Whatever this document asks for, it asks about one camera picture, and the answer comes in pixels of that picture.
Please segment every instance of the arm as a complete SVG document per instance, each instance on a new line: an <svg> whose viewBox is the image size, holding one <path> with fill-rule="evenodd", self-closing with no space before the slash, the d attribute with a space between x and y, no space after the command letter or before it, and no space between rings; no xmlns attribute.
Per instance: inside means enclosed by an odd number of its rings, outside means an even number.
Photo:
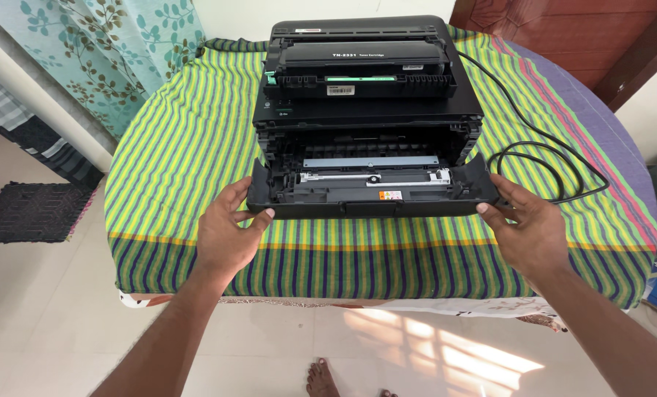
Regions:
<svg viewBox="0 0 657 397"><path fill-rule="evenodd" d="M257 251L274 211L236 211L250 177L226 186L199 218L197 262L189 279L92 396L180 396L204 329L228 283Z"/></svg>
<svg viewBox="0 0 657 397"><path fill-rule="evenodd" d="M477 207L505 261L559 313L618 396L657 396L657 338L573 272L559 207L502 176L491 180L515 207Z"/></svg>

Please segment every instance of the doormat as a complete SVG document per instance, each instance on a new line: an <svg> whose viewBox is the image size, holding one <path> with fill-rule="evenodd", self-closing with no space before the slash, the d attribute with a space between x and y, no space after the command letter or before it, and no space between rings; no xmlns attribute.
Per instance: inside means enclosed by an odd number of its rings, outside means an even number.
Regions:
<svg viewBox="0 0 657 397"><path fill-rule="evenodd" d="M0 191L0 242L62 242L92 191L71 184L11 182Z"/></svg>

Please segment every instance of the floral curtain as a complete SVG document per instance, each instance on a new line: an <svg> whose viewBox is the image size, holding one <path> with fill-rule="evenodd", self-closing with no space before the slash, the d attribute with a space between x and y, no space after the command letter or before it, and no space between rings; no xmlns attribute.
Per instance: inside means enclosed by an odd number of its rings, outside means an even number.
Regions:
<svg viewBox="0 0 657 397"><path fill-rule="evenodd" d="M0 25L118 140L204 41L191 0L0 0Z"/></svg>

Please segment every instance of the black printer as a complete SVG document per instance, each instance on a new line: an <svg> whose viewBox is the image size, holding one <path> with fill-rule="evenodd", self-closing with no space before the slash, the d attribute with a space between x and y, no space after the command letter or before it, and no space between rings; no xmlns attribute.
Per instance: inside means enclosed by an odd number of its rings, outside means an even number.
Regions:
<svg viewBox="0 0 657 397"><path fill-rule="evenodd" d="M483 157L465 162L483 111L440 18L280 22L265 65L251 211L459 216L497 200Z"/></svg>

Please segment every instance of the striped tablecloth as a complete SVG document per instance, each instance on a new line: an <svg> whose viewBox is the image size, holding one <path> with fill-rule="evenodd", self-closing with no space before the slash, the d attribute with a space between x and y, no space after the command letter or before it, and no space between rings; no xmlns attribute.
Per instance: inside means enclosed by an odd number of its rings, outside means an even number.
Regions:
<svg viewBox="0 0 657 397"><path fill-rule="evenodd" d="M569 258L618 306L635 306L655 252L657 209L629 135L552 63L491 35L449 29L459 50L510 88L529 120L580 150L610 179L605 192L561 205ZM124 293L179 288L196 260L196 220L223 186L249 175L261 155L251 121L264 43L215 40L207 47L150 97L113 159L105 221ZM486 114L471 155L489 157L517 140L544 141L518 120L487 76L464 64ZM553 155L525 150L565 169ZM554 197L545 169L520 158L505 163L506 176ZM598 185L582 173L587 189ZM571 176L564 180L572 193ZM226 295L488 300L534 293L503 262L490 229L470 216L275 221Z"/></svg>

